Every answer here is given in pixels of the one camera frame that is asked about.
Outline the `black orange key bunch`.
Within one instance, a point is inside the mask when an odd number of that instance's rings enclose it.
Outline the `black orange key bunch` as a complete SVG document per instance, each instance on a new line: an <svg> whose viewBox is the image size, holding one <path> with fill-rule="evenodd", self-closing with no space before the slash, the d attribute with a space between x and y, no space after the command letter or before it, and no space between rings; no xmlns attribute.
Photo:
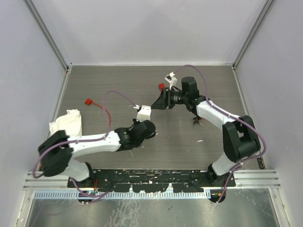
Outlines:
<svg viewBox="0 0 303 227"><path fill-rule="evenodd" d="M195 116L192 121L193 121L193 128L195 128L196 125L200 125L203 127L203 124L201 123L201 121L203 120L203 118L199 117L199 116Z"/></svg>

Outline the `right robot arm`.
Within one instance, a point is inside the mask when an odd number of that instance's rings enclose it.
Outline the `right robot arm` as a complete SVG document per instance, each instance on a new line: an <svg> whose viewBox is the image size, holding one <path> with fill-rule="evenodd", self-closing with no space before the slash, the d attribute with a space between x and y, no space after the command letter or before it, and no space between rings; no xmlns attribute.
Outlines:
<svg viewBox="0 0 303 227"><path fill-rule="evenodd" d="M196 80L184 77L182 88L173 85L162 89L159 98L151 105L152 109L171 109L175 105L185 105L195 115L195 120L208 120L223 133L223 154L206 172L208 182L219 186L236 163L258 151L261 145L254 131L254 122L249 116L237 116L215 105L205 96L200 95Z"/></svg>

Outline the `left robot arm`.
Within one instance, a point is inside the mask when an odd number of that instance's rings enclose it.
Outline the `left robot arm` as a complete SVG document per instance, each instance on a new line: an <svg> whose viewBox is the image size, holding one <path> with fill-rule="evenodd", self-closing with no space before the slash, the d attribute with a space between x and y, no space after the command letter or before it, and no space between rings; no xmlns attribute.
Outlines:
<svg viewBox="0 0 303 227"><path fill-rule="evenodd" d="M134 121L128 128L88 136L69 136L66 131L59 130L38 147L42 175L64 175L72 178L78 187L91 187L96 180L91 165L76 158L99 152L132 150L155 134L156 127L149 120Z"/></svg>

